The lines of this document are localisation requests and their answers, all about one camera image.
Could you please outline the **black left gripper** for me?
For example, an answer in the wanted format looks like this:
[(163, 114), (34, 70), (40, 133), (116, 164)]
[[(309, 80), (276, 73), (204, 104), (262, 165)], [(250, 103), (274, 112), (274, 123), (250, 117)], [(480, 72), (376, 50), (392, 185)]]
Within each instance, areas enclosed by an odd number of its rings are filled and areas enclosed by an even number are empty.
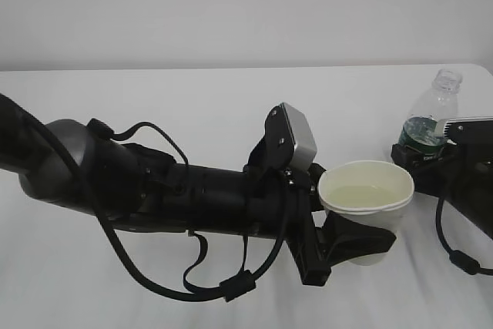
[(338, 213), (327, 213), (316, 231), (307, 188), (310, 179), (306, 173), (298, 179), (288, 177), (282, 170), (262, 173), (255, 166), (245, 165), (243, 175), (246, 203), (242, 229), (251, 237), (274, 240), (273, 249), (252, 273), (254, 282), (272, 267), (284, 243), (301, 283), (322, 287), (330, 276), (330, 267), (348, 261), (360, 266), (378, 264), (397, 239), (392, 231), (363, 225)]

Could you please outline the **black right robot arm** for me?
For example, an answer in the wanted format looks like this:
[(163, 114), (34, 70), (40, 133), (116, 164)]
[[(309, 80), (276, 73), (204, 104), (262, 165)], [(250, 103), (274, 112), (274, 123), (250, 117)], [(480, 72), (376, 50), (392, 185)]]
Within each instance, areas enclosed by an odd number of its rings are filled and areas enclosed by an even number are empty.
[(492, 236), (492, 147), (447, 144), (440, 156), (429, 159), (416, 150), (394, 144), (394, 163), (407, 170), (415, 191), (445, 200)]

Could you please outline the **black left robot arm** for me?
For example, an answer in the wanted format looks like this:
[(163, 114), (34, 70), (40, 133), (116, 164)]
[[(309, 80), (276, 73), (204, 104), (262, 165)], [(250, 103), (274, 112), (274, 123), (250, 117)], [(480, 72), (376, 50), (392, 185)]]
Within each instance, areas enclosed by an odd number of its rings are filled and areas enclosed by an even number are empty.
[[(10, 98), (1, 98), (1, 167), (16, 173), (26, 195), (100, 222), (118, 258), (145, 288), (184, 301), (231, 299), (252, 290), (287, 245), (305, 285), (322, 286), (334, 265), (388, 251), (396, 239), (339, 215), (316, 226), (323, 169), (304, 115), (281, 103), (269, 112), (264, 134), (241, 171), (193, 166), (185, 155), (132, 143), (92, 119), (39, 122)], [(177, 292), (143, 276), (117, 237), (132, 233), (187, 232), (207, 251), (205, 233), (267, 238), (274, 242), (255, 271), (241, 268), (215, 287), (186, 284)]]

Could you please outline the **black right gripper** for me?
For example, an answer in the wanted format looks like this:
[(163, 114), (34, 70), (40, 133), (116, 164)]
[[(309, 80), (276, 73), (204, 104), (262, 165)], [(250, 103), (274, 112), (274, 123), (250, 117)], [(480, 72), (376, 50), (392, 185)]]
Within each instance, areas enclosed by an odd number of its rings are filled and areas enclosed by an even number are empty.
[(448, 144), (441, 157), (423, 165), (421, 152), (395, 143), (391, 159), (416, 176), (418, 189), (444, 193), (454, 206), (492, 205), (491, 144)]

